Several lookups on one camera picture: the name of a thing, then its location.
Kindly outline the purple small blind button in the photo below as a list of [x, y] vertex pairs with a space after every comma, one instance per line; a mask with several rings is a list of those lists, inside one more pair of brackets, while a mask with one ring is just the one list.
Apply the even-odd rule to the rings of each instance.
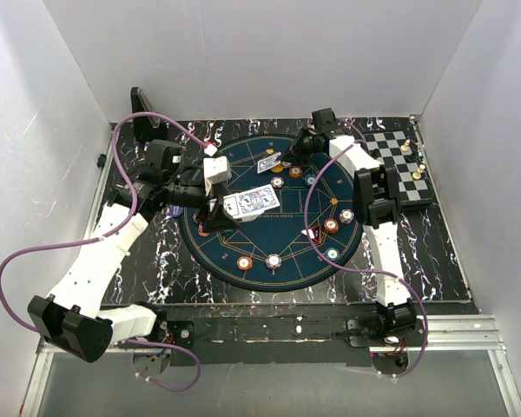
[[170, 205], [167, 210], [167, 215], [171, 218], [177, 218], [183, 213], [183, 207]]

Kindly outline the blue-backed playing cards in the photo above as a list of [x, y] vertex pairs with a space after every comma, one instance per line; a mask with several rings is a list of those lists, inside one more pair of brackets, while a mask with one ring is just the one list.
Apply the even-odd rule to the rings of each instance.
[[280, 206], [280, 201], [271, 184], [240, 192], [241, 206], [245, 209], [274, 209]]

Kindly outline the orange poker chip stack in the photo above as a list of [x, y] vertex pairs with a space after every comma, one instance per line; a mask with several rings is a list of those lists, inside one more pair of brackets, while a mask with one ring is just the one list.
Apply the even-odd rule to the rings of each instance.
[[238, 258], [236, 265], [240, 270], [249, 270], [253, 266], [253, 259], [249, 256], [241, 256]]

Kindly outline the white-blue poker chip stack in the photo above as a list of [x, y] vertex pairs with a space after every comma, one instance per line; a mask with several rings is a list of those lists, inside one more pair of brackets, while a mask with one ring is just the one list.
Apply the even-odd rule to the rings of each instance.
[[277, 254], [271, 254], [266, 259], [266, 265], [268, 268], [277, 269], [281, 266], [281, 258]]

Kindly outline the green poker chip stack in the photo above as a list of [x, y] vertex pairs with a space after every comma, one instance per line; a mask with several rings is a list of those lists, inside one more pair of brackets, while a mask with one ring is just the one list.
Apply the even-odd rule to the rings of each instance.
[[340, 251], [336, 248], [328, 248], [324, 256], [330, 261], [336, 261], [340, 257]]

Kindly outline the blue playing card deck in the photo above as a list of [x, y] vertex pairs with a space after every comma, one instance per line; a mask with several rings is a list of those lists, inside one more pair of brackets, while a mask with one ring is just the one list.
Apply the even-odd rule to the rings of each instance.
[[223, 200], [225, 212], [237, 222], [252, 222], [265, 212], [265, 209], [251, 210], [241, 206], [241, 195], [227, 195]]

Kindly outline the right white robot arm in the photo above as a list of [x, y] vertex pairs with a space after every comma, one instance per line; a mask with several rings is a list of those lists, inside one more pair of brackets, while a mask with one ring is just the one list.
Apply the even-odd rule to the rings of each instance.
[[401, 209], [399, 174], [370, 156], [361, 131], [348, 135], [340, 128], [332, 109], [312, 113], [313, 126], [303, 128], [282, 159], [305, 163], [319, 153], [330, 161], [320, 169], [310, 186], [304, 210], [326, 171], [338, 163], [353, 178], [353, 219], [363, 227], [372, 250], [377, 279], [376, 318], [365, 327], [368, 337], [395, 345], [416, 328], [414, 291], [405, 282], [399, 256], [398, 224]]

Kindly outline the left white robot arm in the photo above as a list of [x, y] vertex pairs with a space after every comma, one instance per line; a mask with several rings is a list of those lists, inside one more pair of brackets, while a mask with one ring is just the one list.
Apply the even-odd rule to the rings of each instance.
[[122, 169], [122, 179], [66, 275], [46, 297], [34, 296], [28, 313], [50, 344], [92, 363], [119, 341], [139, 338], [151, 348], [168, 335], [167, 316], [147, 302], [103, 310], [102, 298], [122, 261], [155, 215], [168, 205], [197, 209], [205, 231], [237, 228], [229, 194], [228, 159], [214, 145], [200, 164], [182, 162], [180, 144], [154, 140], [143, 162]]

